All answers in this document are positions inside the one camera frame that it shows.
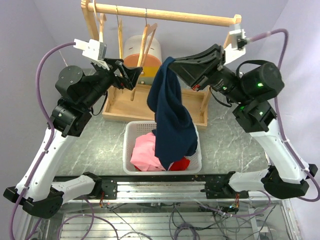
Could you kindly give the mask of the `brown wooden hanger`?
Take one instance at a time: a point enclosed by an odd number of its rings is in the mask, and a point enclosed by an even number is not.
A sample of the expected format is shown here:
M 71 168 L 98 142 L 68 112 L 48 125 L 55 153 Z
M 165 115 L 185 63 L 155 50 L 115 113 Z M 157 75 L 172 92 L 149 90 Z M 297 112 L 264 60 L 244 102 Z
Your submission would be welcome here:
M 141 37 L 140 51 L 139 51 L 139 57 L 137 61 L 138 67 L 144 66 L 146 57 L 148 56 L 152 41 L 154 39 L 156 30 L 158 27 L 156 23 L 154 23 L 153 25 L 148 24 L 147 16 L 148 16 L 148 10 L 146 8 L 144 13 L 145 26 L 144 26 L 144 30 Z

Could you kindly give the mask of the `yellow wooden hanger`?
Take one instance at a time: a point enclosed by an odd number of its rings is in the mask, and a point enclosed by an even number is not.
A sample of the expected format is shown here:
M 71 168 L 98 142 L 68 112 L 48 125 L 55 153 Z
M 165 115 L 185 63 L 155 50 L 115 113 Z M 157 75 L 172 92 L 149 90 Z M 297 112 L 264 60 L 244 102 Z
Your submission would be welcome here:
M 118 6 L 115 7 L 116 10 L 116 18 L 117 18 L 117 34 L 118 34 L 118 50 L 119 50 L 119 58 L 123 58 L 123 22 L 119 17 Z

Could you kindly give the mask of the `light wooden hanger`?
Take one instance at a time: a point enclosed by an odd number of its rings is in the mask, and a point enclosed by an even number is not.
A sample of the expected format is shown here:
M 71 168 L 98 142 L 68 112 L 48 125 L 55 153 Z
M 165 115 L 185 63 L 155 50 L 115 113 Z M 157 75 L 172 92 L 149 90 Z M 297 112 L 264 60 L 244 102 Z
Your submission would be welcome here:
M 92 1 L 93 4 L 93 15 L 94 19 L 98 21 L 99 23 L 99 32 L 98 32 L 98 41 L 101 43 L 104 43 L 104 27 L 105 22 L 107 21 L 107 17 L 104 13 L 97 14 L 97 7 L 96 7 L 96 1 Z

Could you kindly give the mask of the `navy blue t shirt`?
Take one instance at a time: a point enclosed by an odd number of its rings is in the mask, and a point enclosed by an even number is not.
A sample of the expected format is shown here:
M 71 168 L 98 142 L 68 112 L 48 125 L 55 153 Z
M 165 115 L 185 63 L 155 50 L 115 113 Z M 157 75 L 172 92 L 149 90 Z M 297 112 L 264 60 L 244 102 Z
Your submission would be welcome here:
M 198 136 L 189 111 L 182 103 L 181 85 L 169 69 L 175 59 L 168 57 L 151 85 L 147 105 L 154 113 L 155 156 L 165 170 L 185 156 L 195 154 Z

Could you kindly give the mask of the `pink t shirt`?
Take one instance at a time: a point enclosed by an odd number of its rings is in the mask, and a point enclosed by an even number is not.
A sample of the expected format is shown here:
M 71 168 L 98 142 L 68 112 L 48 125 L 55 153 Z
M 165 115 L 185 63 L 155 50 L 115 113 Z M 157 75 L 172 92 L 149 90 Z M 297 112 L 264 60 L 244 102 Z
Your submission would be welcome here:
M 155 156 L 156 137 L 152 132 L 136 138 L 130 163 L 140 172 L 165 171 L 158 157 Z

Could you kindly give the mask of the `red t shirt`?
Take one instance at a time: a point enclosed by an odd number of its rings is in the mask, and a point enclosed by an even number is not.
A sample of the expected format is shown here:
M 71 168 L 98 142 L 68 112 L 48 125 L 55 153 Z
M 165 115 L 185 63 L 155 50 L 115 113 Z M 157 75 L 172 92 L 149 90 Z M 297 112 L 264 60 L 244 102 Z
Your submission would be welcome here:
M 187 168 L 189 167 L 190 165 L 190 160 L 186 157 L 183 157 L 182 159 L 178 160 L 178 161 L 175 161 L 173 162 L 170 167 L 169 167 L 169 171 L 185 171 L 187 170 Z

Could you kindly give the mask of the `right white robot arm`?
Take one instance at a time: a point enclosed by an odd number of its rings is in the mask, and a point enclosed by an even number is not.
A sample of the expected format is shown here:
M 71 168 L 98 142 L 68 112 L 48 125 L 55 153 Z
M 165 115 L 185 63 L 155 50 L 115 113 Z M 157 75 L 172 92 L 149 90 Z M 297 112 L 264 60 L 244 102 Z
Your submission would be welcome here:
M 227 67 L 245 52 L 244 47 L 215 44 L 201 53 L 177 58 L 168 67 L 192 90 L 209 88 L 225 96 L 234 107 L 238 124 L 271 160 L 271 165 L 261 171 L 231 172 L 220 186 L 224 197 L 242 191 L 266 191 L 282 200 L 301 198 L 309 189 L 307 179 L 318 169 L 298 157 L 281 135 L 280 118 L 269 102 L 284 88 L 279 68 L 266 60 L 251 60 L 255 69 L 245 74 Z

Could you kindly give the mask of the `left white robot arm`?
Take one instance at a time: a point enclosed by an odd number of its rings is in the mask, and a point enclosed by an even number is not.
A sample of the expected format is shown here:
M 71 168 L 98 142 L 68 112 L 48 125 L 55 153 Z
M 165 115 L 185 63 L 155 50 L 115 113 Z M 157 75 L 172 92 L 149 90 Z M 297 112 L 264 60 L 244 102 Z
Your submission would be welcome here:
M 65 182 L 54 182 L 54 178 L 66 150 L 92 118 L 93 105 L 108 95 L 110 87 L 133 90 L 143 68 L 127 67 L 122 59 L 112 58 L 92 66 L 92 75 L 85 75 L 76 65 L 61 70 L 55 84 L 61 98 L 49 118 L 41 147 L 21 181 L 3 193 L 31 216 L 49 219 L 70 200 L 80 196 L 96 199 L 102 193 L 102 179 L 91 172 Z

